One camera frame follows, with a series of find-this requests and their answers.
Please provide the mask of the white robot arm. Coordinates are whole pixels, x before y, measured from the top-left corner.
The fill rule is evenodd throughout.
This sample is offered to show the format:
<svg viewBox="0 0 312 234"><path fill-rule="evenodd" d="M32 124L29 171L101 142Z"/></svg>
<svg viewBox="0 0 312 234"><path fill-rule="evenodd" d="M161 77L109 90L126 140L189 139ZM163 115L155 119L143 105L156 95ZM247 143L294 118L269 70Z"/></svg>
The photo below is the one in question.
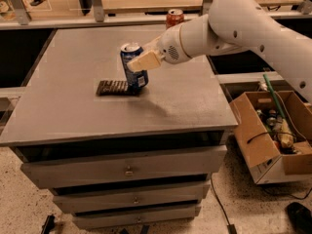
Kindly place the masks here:
<svg viewBox="0 0 312 234"><path fill-rule="evenodd" d="M133 72L249 50L312 101L312 39L273 20L254 0L214 0L209 12L172 26L128 63Z"/></svg>

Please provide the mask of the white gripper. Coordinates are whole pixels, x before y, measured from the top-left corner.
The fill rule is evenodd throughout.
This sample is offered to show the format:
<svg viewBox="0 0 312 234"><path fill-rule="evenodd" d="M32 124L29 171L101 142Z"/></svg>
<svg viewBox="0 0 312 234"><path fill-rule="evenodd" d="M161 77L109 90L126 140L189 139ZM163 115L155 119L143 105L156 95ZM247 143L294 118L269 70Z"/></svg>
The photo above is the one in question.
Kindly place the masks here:
<svg viewBox="0 0 312 234"><path fill-rule="evenodd" d="M189 61L191 56L187 52L186 43L183 25L170 27L159 40L153 39L146 43L144 52L130 60L127 66L132 72L139 72L160 67L162 59L171 64Z"/></svg>

